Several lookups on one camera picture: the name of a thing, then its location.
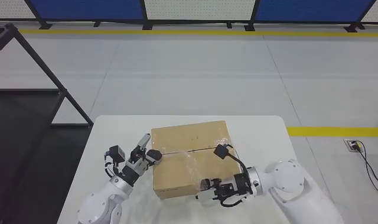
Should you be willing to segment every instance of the gray floor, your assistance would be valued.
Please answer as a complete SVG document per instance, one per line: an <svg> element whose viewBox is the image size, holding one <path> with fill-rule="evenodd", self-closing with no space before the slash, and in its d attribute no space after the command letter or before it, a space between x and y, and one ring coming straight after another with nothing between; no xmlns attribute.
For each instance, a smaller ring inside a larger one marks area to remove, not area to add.
<svg viewBox="0 0 378 224"><path fill-rule="evenodd" d="M378 126L376 38L25 37L92 119L120 114L279 115L287 126ZM0 51L0 88L24 87L53 84L13 40ZM55 122L83 120L65 102ZM347 151L343 138L291 139L299 162L330 195L346 223L378 223L378 192L364 161ZM378 171L378 139L358 139Z"/></svg>

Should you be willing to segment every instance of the box flap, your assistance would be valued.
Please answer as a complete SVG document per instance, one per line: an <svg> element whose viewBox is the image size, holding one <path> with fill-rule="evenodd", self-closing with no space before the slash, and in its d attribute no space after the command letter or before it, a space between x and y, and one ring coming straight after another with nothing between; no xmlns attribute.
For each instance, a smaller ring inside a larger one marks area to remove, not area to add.
<svg viewBox="0 0 378 224"><path fill-rule="evenodd" d="M151 130L152 149L162 154L215 148L231 144L225 121L179 125Z"/></svg>

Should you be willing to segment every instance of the blue partition panel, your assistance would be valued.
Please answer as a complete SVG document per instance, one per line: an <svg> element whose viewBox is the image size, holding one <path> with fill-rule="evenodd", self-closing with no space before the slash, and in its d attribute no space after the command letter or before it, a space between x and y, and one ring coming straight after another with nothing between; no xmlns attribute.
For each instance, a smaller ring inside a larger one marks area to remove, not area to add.
<svg viewBox="0 0 378 224"><path fill-rule="evenodd" d="M256 21L357 21L372 0L261 0Z"/></svg>
<svg viewBox="0 0 378 224"><path fill-rule="evenodd" d="M139 0L30 0L46 19L143 19Z"/></svg>

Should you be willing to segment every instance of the white pegboard panel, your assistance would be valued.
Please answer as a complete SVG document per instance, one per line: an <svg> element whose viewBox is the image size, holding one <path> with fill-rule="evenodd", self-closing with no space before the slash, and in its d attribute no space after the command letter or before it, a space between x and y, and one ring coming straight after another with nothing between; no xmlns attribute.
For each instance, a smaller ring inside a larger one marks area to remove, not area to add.
<svg viewBox="0 0 378 224"><path fill-rule="evenodd" d="M378 0L367 12L362 22L378 22Z"/></svg>
<svg viewBox="0 0 378 224"><path fill-rule="evenodd" d="M255 0L144 0L149 20L250 20Z"/></svg>
<svg viewBox="0 0 378 224"><path fill-rule="evenodd" d="M0 19L35 18L24 0L0 0Z"/></svg>

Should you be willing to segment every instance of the cardboard box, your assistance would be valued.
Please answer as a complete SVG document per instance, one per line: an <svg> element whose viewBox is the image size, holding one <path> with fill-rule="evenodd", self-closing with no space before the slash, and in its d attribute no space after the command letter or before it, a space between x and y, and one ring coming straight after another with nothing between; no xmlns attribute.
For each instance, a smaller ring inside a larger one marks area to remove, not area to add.
<svg viewBox="0 0 378 224"><path fill-rule="evenodd" d="M152 129L152 148L163 159L154 166L154 192L160 199L197 194L204 178L226 179L240 173L237 162L214 154L232 144L225 121Z"/></svg>

